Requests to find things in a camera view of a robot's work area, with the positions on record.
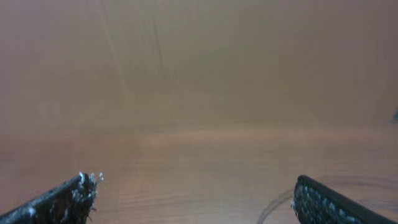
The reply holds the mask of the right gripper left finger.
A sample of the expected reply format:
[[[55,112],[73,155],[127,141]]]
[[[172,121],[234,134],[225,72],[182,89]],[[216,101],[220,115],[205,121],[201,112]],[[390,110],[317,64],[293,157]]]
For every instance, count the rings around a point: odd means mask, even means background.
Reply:
[[[42,195],[1,215],[1,224],[85,224],[95,211],[103,174],[80,172]]]

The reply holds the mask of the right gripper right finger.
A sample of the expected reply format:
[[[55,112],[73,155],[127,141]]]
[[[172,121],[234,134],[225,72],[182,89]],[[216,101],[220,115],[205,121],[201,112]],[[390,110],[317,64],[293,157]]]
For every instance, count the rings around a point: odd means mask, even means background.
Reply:
[[[297,178],[292,208],[301,224],[397,224],[307,175]]]

